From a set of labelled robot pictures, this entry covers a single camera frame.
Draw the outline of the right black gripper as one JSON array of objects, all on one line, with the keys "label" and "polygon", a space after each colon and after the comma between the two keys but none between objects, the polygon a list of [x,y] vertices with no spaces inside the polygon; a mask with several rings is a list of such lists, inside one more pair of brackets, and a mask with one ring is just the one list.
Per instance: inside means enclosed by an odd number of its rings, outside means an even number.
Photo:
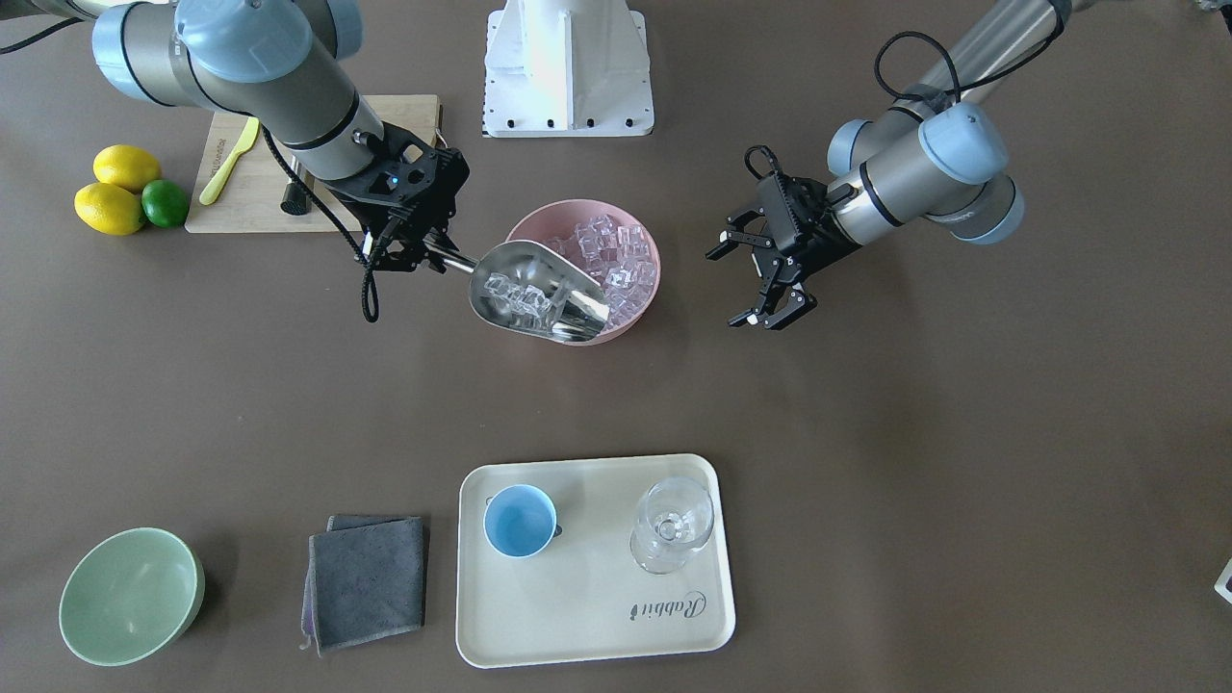
[{"label": "right black gripper", "polygon": [[313,174],[370,227],[370,270],[411,273],[426,255],[437,273],[463,270],[463,253],[448,239],[456,197],[469,176],[460,149],[430,146],[383,121],[352,121],[313,139]]}]

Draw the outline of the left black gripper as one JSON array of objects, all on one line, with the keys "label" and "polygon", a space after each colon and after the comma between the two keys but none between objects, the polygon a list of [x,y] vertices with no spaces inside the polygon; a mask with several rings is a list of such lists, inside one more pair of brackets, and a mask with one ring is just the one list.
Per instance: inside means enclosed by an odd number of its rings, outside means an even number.
[{"label": "left black gripper", "polygon": [[[760,234],[747,232],[756,219],[765,219]],[[731,317],[728,326],[772,332],[786,329],[817,307],[817,298],[802,281],[860,249],[837,227],[825,186],[782,171],[756,178],[756,203],[726,216],[719,240],[705,258],[717,261],[739,245],[752,247],[756,275],[774,285],[758,296],[756,306]]]}]

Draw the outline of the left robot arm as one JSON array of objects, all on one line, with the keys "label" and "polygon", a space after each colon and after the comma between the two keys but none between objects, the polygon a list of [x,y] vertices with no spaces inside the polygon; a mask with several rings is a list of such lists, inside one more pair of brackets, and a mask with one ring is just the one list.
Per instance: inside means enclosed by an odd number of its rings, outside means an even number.
[{"label": "left robot arm", "polygon": [[817,305],[806,280],[871,245],[910,219],[941,224],[956,240],[989,245],[1016,231],[1024,194],[1005,171],[1009,157],[981,104],[995,84],[1064,33],[1085,1],[998,1],[938,65],[909,88],[890,88],[893,104],[875,121],[854,120],[828,146],[832,182],[784,171],[769,146],[752,146],[756,200],[733,212],[716,261],[752,248],[756,303],[731,327],[782,330]]}]

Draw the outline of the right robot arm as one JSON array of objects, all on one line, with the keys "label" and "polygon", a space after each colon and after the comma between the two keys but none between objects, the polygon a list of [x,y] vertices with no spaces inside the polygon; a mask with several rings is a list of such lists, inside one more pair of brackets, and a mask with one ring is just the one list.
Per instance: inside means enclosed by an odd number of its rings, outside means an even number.
[{"label": "right robot arm", "polygon": [[107,81],[164,107],[256,118],[362,224],[371,270],[441,273],[468,176],[461,152],[382,121],[342,70],[362,44],[354,1],[5,1],[2,18],[91,26]]}]

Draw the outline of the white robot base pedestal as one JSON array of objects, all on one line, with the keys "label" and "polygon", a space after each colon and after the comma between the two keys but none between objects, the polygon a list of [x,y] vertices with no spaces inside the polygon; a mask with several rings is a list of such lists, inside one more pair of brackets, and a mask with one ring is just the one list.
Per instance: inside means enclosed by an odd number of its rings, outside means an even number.
[{"label": "white robot base pedestal", "polygon": [[480,132],[488,138],[650,134],[644,14],[625,1],[508,1],[488,14]]}]

